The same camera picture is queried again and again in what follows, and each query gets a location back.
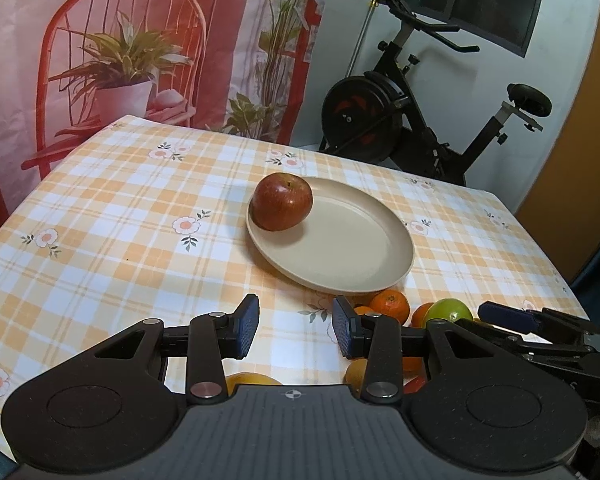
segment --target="backdrop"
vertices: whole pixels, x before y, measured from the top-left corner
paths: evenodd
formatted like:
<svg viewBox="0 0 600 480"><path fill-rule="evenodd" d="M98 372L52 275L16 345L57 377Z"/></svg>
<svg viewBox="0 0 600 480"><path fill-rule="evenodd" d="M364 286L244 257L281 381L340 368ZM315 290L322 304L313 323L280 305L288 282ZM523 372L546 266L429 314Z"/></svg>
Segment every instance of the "backdrop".
<svg viewBox="0 0 600 480"><path fill-rule="evenodd" d="M99 90L71 77L93 63L93 34L163 32L186 60L155 79L146 108L128 92L121 106L288 144L324 1L0 0L1 215L103 127Z"/></svg>

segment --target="stationary bicycle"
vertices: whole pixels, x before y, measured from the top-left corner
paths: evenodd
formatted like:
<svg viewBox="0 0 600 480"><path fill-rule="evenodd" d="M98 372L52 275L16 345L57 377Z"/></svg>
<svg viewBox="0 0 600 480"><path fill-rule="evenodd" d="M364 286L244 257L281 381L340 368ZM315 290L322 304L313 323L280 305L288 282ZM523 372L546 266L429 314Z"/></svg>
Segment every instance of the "stationary bicycle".
<svg viewBox="0 0 600 480"><path fill-rule="evenodd" d="M531 130L542 126L527 114L547 117L550 99L541 91L524 84L509 84L509 100L484 125L469 147L460 154L440 143L427 123L411 91L406 74L420 60L409 56L400 68L398 56L414 30L419 30L461 53L479 52L480 47L459 46L440 36L439 32L457 32L457 25L432 24L418 19L404 0L378 0L402 22L391 43L381 41L382 52L374 70L363 76L351 76L337 82L322 106L324 137L320 151L362 162L378 163L386 158L401 170L427 178L465 185L464 174L493 139L499 144L507 140L502 128L511 115L525 121ZM409 127L402 124L402 116Z"/></svg>

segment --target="plate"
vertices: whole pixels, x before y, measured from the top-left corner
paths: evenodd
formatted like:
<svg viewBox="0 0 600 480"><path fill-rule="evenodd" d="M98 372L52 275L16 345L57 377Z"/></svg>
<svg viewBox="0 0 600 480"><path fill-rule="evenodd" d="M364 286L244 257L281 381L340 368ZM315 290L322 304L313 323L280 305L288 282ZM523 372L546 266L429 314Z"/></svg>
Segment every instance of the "plate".
<svg viewBox="0 0 600 480"><path fill-rule="evenodd" d="M399 282L414 247L402 221L367 193L325 178L303 177L314 206L297 226L265 231L247 213L253 243L295 282L331 294L366 294Z"/></svg>

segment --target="bike handlebar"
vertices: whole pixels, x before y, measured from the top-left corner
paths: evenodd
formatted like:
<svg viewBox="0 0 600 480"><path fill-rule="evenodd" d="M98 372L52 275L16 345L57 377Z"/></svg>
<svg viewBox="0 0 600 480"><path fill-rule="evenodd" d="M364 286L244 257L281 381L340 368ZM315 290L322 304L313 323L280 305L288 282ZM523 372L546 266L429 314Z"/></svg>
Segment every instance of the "bike handlebar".
<svg viewBox="0 0 600 480"><path fill-rule="evenodd" d="M478 45L460 46L453 41L448 40L444 36L440 36L439 32L458 32L460 27L457 25L448 25L446 23L427 23L420 20L414 12L411 12L404 0L378 0L381 4L389 7L389 11L402 22L408 23L414 30L421 30L429 34L435 40L455 50L456 52L480 52Z"/></svg>

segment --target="green fruit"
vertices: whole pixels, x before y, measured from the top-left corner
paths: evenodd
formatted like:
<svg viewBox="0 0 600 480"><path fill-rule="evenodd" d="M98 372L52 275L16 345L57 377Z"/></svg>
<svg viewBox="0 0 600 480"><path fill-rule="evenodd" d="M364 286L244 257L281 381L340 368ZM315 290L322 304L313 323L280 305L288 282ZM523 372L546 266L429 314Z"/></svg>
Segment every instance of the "green fruit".
<svg viewBox="0 0 600 480"><path fill-rule="evenodd" d="M436 301L431 305L422 321L422 326L426 326L429 319L447 319L455 323L461 317L474 319L474 315L462 301L455 300L454 298L446 298Z"/></svg>

